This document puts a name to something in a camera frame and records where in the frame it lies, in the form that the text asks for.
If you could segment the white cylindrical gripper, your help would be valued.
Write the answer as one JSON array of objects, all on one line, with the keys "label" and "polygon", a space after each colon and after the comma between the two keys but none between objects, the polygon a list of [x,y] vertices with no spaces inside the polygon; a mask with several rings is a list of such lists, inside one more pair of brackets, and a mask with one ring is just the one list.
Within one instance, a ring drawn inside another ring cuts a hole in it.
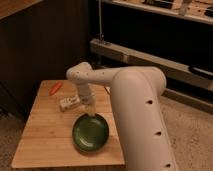
[{"label": "white cylindrical gripper", "polygon": [[94,117],[96,114],[96,108],[94,100],[94,93],[91,90],[90,86],[88,84],[80,84],[77,86],[78,90],[78,96],[81,100],[81,103],[86,105],[85,106],[85,112],[91,116]]}]

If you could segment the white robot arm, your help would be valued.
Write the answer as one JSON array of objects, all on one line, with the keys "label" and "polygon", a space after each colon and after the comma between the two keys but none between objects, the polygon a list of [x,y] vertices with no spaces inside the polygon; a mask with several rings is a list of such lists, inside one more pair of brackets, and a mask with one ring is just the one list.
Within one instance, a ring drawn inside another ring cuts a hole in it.
[{"label": "white robot arm", "polygon": [[66,77],[81,101],[92,103],[92,84],[110,88],[110,102],[127,171],[178,171],[159,97],[166,77],[157,67],[93,69],[87,62],[71,67]]}]

